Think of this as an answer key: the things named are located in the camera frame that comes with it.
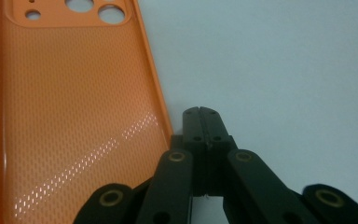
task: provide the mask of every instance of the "orange phone case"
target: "orange phone case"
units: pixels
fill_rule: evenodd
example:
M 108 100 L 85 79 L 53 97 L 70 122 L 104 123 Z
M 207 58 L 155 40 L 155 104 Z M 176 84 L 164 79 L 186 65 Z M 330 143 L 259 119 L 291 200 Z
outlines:
M 0 223 L 72 223 L 94 190 L 141 184 L 168 148 L 136 0 L 93 4 L 0 0 Z M 101 21 L 106 5 L 124 21 Z

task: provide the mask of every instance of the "screw hole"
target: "screw hole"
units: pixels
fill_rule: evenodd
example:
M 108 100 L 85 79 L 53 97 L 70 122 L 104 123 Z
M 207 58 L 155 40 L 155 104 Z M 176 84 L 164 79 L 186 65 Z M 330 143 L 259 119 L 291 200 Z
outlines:
M 170 154 L 168 159 L 170 159 L 170 161 L 183 161 L 185 157 L 186 155 L 183 154 L 182 152 L 173 152 Z
M 118 189 L 111 189 L 100 197 L 100 204 L 105 207 L 115 206 L 123 200 L 124 194 Z
M 298 215 L 294 214 L 294 213 L 285 213 L 283 215 L 283 219 L 289 223 L 289 224 L 302 224 L 303 221 L 301 219 L 301 217 L 299 217 Z
M 235 157 L 238 161 L 250 161 L 252 159 L 252 155 L 247 152 L 238 152 Z
M 120 8 L 111 5 L 101 7 L 98 15 L 102 21 L 109 24 L 119 24 L 125 18 L 124 12 Z
M 40 12 L 37 10 L 29 10 L 25 13 L 25 17 L 30 21 L 37 21 L 40 19 Z
M 171 216 L 166 212 L 156 213 L 153 217 L 153 222 L 155 224 L 168 224 L 170 223 L 170 221 L 171 221 Z
M 344 200 L 337 195 L 335 192 L 332 192 L 327 189 L 318 189 L 315 192 L 316 198 L 319 199 L 322 203 L 330 205 L 335 208 L 342 207 L 344 205 Z

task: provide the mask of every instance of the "textured surface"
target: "textured surface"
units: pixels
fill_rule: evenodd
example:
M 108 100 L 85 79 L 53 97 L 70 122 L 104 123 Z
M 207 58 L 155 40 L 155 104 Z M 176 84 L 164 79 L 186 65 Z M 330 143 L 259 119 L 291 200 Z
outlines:
M 168 148 L 139 18 L 30 29 L 1 8 L 0 218 L 71 223 L 94 190 L 139 185 Z

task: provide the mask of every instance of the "white background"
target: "white background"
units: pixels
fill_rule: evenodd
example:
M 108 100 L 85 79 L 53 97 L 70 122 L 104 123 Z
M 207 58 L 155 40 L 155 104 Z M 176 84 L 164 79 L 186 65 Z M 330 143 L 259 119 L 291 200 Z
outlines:
M 358 202 L 358 1 L 140 0 L 172 125 L 204 105 L 297 192 Z M 197 199 L 193 223 L 227 223 Z

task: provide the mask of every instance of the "phone case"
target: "phone case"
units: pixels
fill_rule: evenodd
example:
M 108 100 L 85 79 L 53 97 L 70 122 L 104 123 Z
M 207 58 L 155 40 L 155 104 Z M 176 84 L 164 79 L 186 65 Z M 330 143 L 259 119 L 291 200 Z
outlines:
M 136 0 L 0 0 L 0 223 L 72 223 L 97 188 L 151 177 L 171 134 Z

